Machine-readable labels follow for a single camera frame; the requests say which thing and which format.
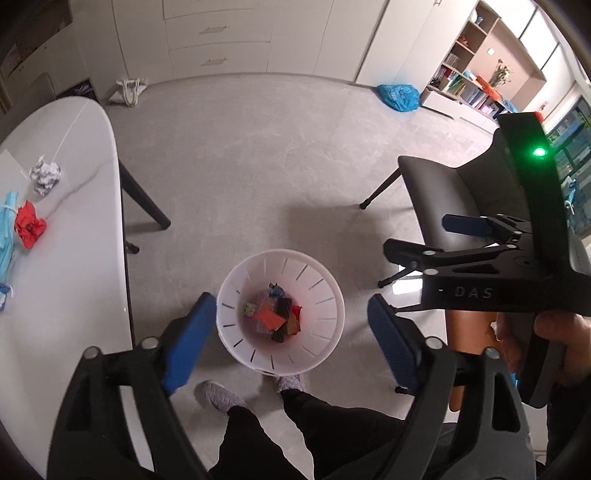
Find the table leg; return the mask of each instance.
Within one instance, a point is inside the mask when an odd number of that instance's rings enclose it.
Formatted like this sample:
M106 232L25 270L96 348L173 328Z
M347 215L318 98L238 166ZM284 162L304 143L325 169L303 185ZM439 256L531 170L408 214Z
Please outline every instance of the table leg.
M139 253L139 247L137 245L134 245L131 242L128 242L127 240L125 241L125 249L130 253L130 254L138 254Z
M119 174L121 175L121 187L146 211L148 215L156 220L156 222L162 227L162 230L166 230L170 226L170 220L152 201L144 189L139 186L135 181L135 178L131 176L131 173L129 173L121 161L119 162Z

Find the chair leg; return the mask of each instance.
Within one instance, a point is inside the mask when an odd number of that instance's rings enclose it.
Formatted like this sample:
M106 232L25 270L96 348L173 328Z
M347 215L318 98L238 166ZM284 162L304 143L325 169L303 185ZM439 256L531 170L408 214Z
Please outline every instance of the chair leg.
M387 189L394 181L402 175L400 173L400 168L397 168L394 173L392 173L384 182L373 192L363 203L359 204L359 208L365 210L368 205L376 198L380 193L382 193L385 189Z
M405 268L405 269L399 271L398 273L392 275L391 277L380 280L378 282L378 288L384 288L385 286L390 285L403 277L406 277L407 275L413 273L415 271L415 269L417 268L417 266L418 265L415 265L411 268Z

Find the trash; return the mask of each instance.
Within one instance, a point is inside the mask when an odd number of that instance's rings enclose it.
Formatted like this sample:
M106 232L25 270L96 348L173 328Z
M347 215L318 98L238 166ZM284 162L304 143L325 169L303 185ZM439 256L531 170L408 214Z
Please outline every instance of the trash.
M419 92L412 85L380 85L378 92L384 103L398 112L418 108Z
M246 303L246 306L244 307L244 315L246 315L247 317L254 317L254 314L256 313L256 303Z
M255 331L271 336L271 340L283 343L285 337L297 335L300 327L301 307L285 296L278 284L269 284L269 289L256 296L256 303L246 303L245 319L255 320Z
M287 322L284 323L280 328L275 330L275 332L273 332L273 335L271 335L271 340L277 343L283 343L285 341L285 335L287 334L286 325Z
M29 171L29 178L35 183L33 189L42 197L47 195L61 178L61 168L57 163L54 161L45 163L44 157L44 155L39 157L35 166Z
M301 332L300 318L291 312L287 319L287 335L297 335L299 332Z
M292 305L291 312L295 315L295 319L299 322L300 321L300 312L301 307L299 305Z
M33 248L33 245L39 240L46 228L47 223L45 220L37 218L34 205L27 200L25 205L18 209L17 217L14 220L14 229L17 231L18 236L21 237L25 248Z
M290 298L283 297L277 299L277 303L275 304L275 313L287 320L290 317L292 304L293 301Z
M283 288L281 288L279 285L277 285L276 283L269 283L269 296L270 297L282 297L285 295L285 290L283 290Z
M265 306L261 308L258 312L254 315L255 320L260 320L265 327L269 330L277 330L281 328L281 326L285 323L286 319L277 315L273 310Z

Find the orange object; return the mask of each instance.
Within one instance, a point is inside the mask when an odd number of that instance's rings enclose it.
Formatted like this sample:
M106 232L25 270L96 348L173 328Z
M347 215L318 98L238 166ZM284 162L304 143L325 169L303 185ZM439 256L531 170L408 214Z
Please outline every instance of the orange object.
M495 102L501 101L501 96L499 95L499 92L497 92L484 78L478 75L476 77L476 81L480 83L480 85L482 86L482 90L484 90L484 92Z
M273 312L272 307L264 306L260 311L254 315L256 320L260 320L262 324L269 330L277 330L285 323L285 319Z
M297 335L299 332L301 332L300 319L296 317L295 313L291 312L287 320L287 335Z

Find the red paper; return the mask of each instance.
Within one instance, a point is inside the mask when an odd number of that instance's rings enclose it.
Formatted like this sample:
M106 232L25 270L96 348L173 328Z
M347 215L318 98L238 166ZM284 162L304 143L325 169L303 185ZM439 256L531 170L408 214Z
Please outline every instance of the red paper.
M47 228L47 223L44 219L37 218L34 205L27 200L25 205L18 209L17 217L14 220L14 229L21 237L25 248L33 248L45 228Z
M263 307L255 313L254 318L260 320L269 330L277 330L285 323L285 319L277 315L271 308Z

